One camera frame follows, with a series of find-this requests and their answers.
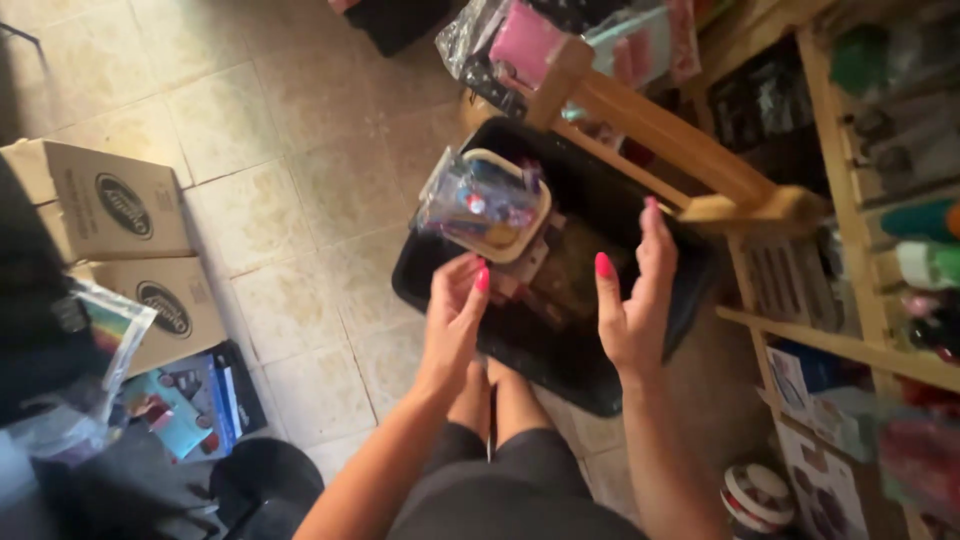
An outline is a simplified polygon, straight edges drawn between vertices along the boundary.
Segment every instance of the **pink nail polish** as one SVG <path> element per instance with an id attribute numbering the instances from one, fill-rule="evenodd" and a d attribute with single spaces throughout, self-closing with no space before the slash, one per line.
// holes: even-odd
<path id="1" fill-rule="evenodd" d="M 487 292 L 487 289 L 490 288 L 490 269 L 484 268 L 477 274 L 476 280 L 473 282 L 473 286 L 481 292 Z"/>
<path id="2" fill-rule="evenodd" d="M 613 275 L 613 264 L 607 254 L 598 253 L 596 259 L 593 260 L 593 265 L 597 269 L 597 275 L 601 278 L 609 278 Z"/>

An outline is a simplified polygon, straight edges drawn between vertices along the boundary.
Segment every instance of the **black plastic bin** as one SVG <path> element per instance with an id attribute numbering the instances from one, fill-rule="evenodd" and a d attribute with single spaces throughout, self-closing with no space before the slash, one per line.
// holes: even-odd
<path id="1" fill-rule="evenodd" d="M 502 117 L 484 123 L 461 152 L 474 148 L 492 150 L 508 160 L 540 160 L 561 213 L 580 216 L 631 252 L 639 245 L 638 217 L 643 198 L 652 192 L 590 152 L 559 135 L 537 133 Z M 666 331 L 666 361 L 693 323 L 712 281 L 714 260 L 703 238 L 664 217 L 680 254 Z M 394 268 L 397 296 L 426 311 L 434 270 L 463 252 L 453 242 L 413 229 Z M 621 290 L 630 291 L 638 275 L 633 260 L 621 273 Z M 477 348 L 583 410 L 615 416 L 623 408 L 619 378 L 596 331 L 586 333 L 573 328 L 577 326 L 557 333 L 523 303 L 490 305 L 480 325 Z"/>

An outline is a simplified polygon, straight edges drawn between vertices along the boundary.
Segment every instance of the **wooden shelving unit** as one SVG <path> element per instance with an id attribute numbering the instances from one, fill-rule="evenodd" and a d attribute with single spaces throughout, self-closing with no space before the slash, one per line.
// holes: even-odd
<path id="1" fill-rule="evenodd" d="M 897 302 L 879 291 L 898 276 L 891 276 L 888 257 L 871 251 L 871 246 L 884 238 L 877 237 L 876 228 L 871 227 L 858 207 L 865 193 L 876 192 L 871 179 L 861 178 L 852 167 L 855 141 L 841 121 L 844 113 L 849 111 L 848 102 L 829 80 L 829 52 L 819 42 L 814 30 L 814 17 L 834 4 L 838 3 L 833 0 L 748 0 L 740 3 L 735 12 L 721 18 L 701 36 L 701 50 L 706 51 L 702 57 L 704 71 L 684 87 L 686 98 L 692 100 L 697 111 L 701 129 L 713 136 L 707 88 L 786 34 L 795 34 L 863 338 L 778 322 L 759 315 L 745 258 L 745 238 L 729 235 L 728 244 L 743 308 L 718 307 L 717 314 L 750 330 L 764 384 L 764 389 L 758 389 L 758 392 L 770 406 L 775 419 L 780 418 L 781 411 L 766 358 L 768 334 L 869 365 L 877 393 L 888 399 L 900 397 L 900 386 L 895 379 L 897 374 L 960 392 L 960 368 L 944 363 L 933 353 L 898 350 L 894 339 L 892 329 L 899 325 L 899 320 L 892 313 L 898 308 Z M 912 540 L 929 538 L 915 509 L 905 507 L 904 516 Z"/>

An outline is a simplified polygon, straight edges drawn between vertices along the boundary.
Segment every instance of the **logo on cardboard box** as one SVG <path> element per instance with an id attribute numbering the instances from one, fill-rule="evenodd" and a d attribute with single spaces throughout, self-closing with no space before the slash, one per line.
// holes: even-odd
<path id="1" fill-rule="evenodd" d="M 154 322 L 178 339 L 186 339 L 193 332 L 193 323 L 186 307 L 174 293 L 157 282 L 140 282 L 136 286 L 136 300 L 156 309 Z"/>
<path id="2" fill-rule="evenodd" d="M 110 173 L 100 173 L 96 185 L 100 203 L 120 227 L 141 240 L 149 240 L 154 235 L 154 224 L 143 201 L 122 180 Z"/>

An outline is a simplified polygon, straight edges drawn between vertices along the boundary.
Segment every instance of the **dirty floor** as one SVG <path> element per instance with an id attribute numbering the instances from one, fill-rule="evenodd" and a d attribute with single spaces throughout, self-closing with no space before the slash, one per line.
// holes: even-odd
<path id="1" fill-rule="evenodd" d="M 390 288 L 458 86 L 429 39 L 389 61 L 323 0 L 0 0 L 17 133 L 173 166 L 275 436 L 329 481 L 410 386 L 422 317 Z M 714 471 L 762 443 L 746 332 L 705 307 L 672 362 Z M 595 497 L 633 516 L 623 429 L 545 391 Z"/>

